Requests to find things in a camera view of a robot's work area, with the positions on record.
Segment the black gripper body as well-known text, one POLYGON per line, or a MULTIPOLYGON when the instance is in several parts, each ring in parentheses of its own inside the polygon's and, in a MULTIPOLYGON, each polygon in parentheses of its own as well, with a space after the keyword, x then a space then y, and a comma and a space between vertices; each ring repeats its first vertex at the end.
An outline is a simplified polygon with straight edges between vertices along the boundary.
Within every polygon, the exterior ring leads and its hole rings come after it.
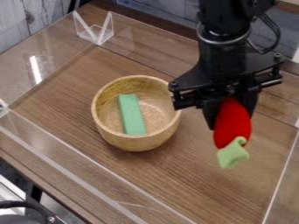
POLYGON ((176 110, 202 108, 205 101, 233 96, 237 89, 259 92, 281 83, 280 65, 285 57, 256 52, 244 40, 236 43, 198 41, 200 57, 194 66, 168 84, 176 110))

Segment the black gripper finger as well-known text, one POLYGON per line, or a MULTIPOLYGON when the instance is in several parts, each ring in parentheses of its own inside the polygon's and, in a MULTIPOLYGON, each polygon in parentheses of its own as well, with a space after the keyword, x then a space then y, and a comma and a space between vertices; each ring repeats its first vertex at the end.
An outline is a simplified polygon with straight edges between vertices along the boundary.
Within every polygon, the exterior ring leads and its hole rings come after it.
POLYGON ((214 122, 216 122, 217 113, 220 111, 221 102, 222 102, 222 99, 214 100, 214 101, 205 101, 202 103, 201 113, 202 113, 209 130, 214 129, 214 122))
POLYGON ((248 115, 252 116, 256 105, 257 105, 257 95, 259 91, 256 89, 246 90, 246 89, 237 89, 233 97, 237 99, 237 102, 245 108, 248 115))

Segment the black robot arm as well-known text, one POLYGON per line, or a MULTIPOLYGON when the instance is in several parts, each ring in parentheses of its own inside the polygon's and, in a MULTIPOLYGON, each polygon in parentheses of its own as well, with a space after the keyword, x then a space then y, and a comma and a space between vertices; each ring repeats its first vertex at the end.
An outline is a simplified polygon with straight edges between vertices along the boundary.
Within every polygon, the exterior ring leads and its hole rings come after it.
POLYGON ((277 38, 281 36, 267 15, 275 4, 276 0, 198 0, 198 60, 169 82, 168 90, 173 108, 200 109, 210 129, 225 98, 236 97, 252 113, 260 90, 281 83, 285 57, 275 51, 276 45, 260 48, 249 40, 250 24, 257 19, 277 38))

